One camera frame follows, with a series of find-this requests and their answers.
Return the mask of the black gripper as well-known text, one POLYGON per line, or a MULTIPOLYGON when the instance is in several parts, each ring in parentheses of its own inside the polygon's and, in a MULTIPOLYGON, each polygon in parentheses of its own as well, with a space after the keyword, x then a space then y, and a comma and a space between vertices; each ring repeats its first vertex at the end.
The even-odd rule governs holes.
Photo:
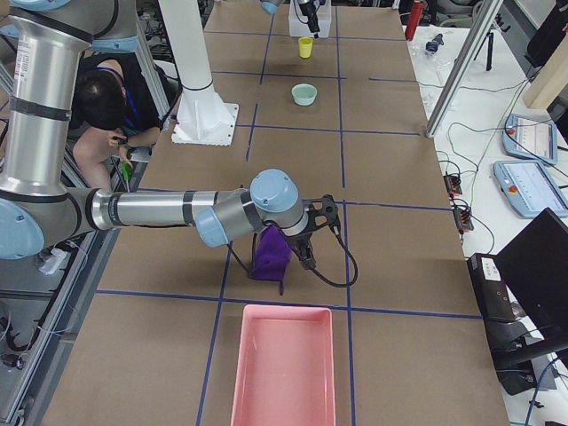
POLYGON ((315 269, 313 256, 312 236, 328 228, 331 233, 341 240, 341 221, 338 215, 338 207, 331 194, 324 194, 319 199, 303 200, 304 225, 300 225, 298 231, 284 231, 288 245, 294 249, 298 260, 305 270, 315 269))
POLYGON ((303 16, 309 21, 309 29, 312 36, 318 38, 320 35, 320 27, 317 21, 317 6, 315 2, 313 0, 297 0, 296 3, 303 16))

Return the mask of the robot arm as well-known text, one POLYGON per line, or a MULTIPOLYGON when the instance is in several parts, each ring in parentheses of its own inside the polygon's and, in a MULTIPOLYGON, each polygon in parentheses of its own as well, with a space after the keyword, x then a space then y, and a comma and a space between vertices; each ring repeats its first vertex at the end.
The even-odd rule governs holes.
POLYGON ((211 247, 275 226, 307 268, 311 235, 340 230, 330 196, 303 200, 281 170, 247 189, 116 193, 106 162, 161 132, 138 62, 131 1, 14 1, 19 32, 1 172, 1 256, 20 259, 93 230, 194 227, 211 247))
MULTIPOLYGON (((280 5, 283 4, 281 0, 262 0, 261 7, 262 9, 270 15, 274 15, 280 5)), ((320 26, 319 26, 319 19, 317 17, 317 7, 313 0, 299 0, 299 1, 292 1, 293 9, 296 9, 296 5, 299 8, 299 11, 305 17, 305 25, 309 28, 312 35, 316 38, 319 37, 320 26)))

